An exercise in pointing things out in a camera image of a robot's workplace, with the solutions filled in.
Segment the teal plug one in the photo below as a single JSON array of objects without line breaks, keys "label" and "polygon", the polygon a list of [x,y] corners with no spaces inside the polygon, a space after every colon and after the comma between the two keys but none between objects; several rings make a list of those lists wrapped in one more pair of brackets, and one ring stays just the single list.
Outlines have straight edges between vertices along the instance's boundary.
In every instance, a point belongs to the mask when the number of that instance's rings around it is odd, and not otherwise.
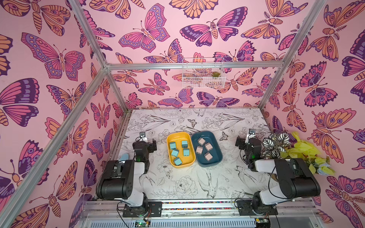
[{"label": "teal plug one", "polygon": [[176,149],[176,142],[170,142],[169,148],[170,148],[170,150]]}]

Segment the teal plug four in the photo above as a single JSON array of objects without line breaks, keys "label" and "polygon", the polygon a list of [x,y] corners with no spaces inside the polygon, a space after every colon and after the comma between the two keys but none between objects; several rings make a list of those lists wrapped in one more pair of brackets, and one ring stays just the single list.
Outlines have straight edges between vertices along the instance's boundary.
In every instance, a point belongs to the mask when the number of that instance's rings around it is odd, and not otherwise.
[{"label": "teal plug four", "polygon": [[177,149],[172,149],[172,151],[171,151],[171,156],[173,156],[173,157],[178,157],[178,155],[179,155],[179,150],[177,150]]}]

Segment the yellow storage tray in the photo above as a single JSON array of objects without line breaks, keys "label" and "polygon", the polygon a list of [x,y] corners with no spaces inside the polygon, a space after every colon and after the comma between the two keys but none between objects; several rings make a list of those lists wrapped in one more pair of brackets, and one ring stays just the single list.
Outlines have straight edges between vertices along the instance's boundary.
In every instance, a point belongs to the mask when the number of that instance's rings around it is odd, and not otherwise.
[{"label": "yellow storage tray", "polygon": [[[188,157],[183,156],[183,148],[182,148],[182,145],[181,145],[181,141],[183,141],[183,140],[188,141],[188,148],[190,149],[190,156],[188,156]],[[171,156],[171,151],[172,150],[170,150],[170,148],[169,148],[169,143],[170,142],[176,142],[176,149],[179,150],[178,157],[182,161],[182,165],[180,165],[180,166],[176,166],[174,164],[174,159],[176,157]],[[194,151],[194,147],[193,147],[191,137],[188,133],[186,133],[186,132],[177,132],[177,133],[170,134],[166,139],[166,143],[167,143],[167,147],[168,147],[169,160],[170,160],[171,165],[174,168],[180,169],[180,168],[186,168],[186,167],[189,167],[189,166],[193,165],[193,163],[196,160],[196,155],[195,155],[195,151]]]}]

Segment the teal plug two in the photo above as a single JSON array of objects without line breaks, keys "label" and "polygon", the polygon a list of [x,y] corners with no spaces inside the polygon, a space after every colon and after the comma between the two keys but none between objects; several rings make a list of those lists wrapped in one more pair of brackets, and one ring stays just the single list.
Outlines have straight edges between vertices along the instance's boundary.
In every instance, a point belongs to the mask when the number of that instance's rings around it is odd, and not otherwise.
[{"label": "teal plug two", "polygon": [[188,148],[188,141],[183,140],[181,141],[182,148]]}]

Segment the pink plug two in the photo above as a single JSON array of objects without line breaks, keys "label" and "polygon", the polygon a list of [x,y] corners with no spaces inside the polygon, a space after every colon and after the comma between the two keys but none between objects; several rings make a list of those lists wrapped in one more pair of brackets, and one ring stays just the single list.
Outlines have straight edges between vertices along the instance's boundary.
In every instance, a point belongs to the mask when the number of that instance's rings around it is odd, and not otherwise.
[{"label": "pink plug two", "polygon": [[205,149],[207,150],[207,151],[210,151],[210,150],[212,150],[213,149],[213,146],[208,142],[208,143],[206,143],[205,145],[204,145],[204,147],[205,147]]}]

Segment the teal plug three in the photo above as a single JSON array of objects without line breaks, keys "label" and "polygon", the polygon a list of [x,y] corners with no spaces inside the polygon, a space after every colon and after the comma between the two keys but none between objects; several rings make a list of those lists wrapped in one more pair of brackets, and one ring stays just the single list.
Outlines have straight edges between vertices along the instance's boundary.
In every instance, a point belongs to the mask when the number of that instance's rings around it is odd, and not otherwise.
[{"label": "teal plug three", "polygon": [[190,156],[190,149],[189,148],[183,148],[183,156]]}]

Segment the pink plug four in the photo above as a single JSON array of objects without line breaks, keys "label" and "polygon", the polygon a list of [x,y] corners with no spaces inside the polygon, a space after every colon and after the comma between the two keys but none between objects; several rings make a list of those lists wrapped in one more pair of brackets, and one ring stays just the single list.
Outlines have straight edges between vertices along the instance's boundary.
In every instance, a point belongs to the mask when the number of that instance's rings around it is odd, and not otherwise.
[{"label": "pink plug four", "polygon": [[213,158],[213,156],[209,152],[205,153],[204,157],[205,157],[206,161],[210,161]]}]

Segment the dark teal storage tray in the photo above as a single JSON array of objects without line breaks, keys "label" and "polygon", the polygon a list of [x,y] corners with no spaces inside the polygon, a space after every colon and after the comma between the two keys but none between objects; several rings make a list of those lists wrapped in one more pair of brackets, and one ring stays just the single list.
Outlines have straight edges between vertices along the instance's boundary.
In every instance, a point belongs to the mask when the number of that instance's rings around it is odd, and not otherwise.
[{"label": "dark teal storage tray", "polygon": [[191,136],[196,160],[201,167],[211,167],[223,160],[223,154],[215,138],[210,131],[195,133]]}]

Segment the pink plug one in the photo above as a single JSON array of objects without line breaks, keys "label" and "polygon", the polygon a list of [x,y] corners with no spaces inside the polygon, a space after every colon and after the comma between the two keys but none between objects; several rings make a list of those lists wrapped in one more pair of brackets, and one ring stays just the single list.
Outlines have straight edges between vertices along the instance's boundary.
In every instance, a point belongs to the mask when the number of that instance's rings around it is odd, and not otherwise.
[{"label": "pink plug one", "polygon": [[204,138],[200,138],[199,140],[198,140],[198,144],[199,145],[204,145],[206,143],[206,141],[205,141],[205,139]]}]

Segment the pink plug three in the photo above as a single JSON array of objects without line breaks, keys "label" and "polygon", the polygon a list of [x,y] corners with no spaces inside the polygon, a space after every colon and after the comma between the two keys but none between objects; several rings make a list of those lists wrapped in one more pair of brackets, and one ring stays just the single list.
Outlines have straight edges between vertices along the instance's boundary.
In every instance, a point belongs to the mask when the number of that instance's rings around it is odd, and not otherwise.
[{"label": "pink plug three", "polygon": [[202,154],[202,152],[203,152],[203,148],[202,148],[201,146],[197,146],[197,147],[196,147],[196,149],[195,149],[195,152],[196,152],[197,154]]}]

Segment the teal plug five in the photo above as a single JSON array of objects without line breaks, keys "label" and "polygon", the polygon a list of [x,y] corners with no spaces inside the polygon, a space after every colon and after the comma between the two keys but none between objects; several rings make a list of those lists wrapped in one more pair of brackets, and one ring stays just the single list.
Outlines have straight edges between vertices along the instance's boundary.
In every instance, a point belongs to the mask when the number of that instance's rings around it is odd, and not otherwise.
[{"label": "teal plug five", "polygon": [[175,159],[174,159],[174,164],[175,164],[176,166],[180,166],[180,165],[182,165],[182,161],[181,161],[181,159],[180,159],[179,157],[175,158]]}]

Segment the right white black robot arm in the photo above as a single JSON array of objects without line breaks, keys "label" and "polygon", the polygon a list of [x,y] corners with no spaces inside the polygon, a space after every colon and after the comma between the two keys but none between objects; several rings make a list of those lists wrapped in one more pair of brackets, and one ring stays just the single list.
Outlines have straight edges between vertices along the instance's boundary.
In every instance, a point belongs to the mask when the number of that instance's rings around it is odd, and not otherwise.
[{"label": "right white black robot arm", "polygon": [[241,200],[255,214],[268,214],[282,202],[320,195],[319,183],[303,159],[263,159],[262,142],[256,137],[246,140],[238,137],[236,145],[244,151],[243,161],[252,172],[275,174],[278,181],[277,186],[255,192],[251,200]]}]

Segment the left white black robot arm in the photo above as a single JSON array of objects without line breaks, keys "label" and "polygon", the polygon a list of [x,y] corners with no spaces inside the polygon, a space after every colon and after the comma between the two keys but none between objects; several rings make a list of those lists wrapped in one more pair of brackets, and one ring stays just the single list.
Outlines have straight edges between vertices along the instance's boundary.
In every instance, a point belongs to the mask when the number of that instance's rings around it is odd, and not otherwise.
[{"label": "left white black robot arm", "polygon": [[133,142],[134,157],[125,161],[112,160],[97,184],[96,195],[102,200],[115,200],[125,204],[123,216],[147,217],[156,212],[157,205],[148,202],[140,183],[140,177],[147,174],[150,167],[149,155],[157,150],[156,140]]}]

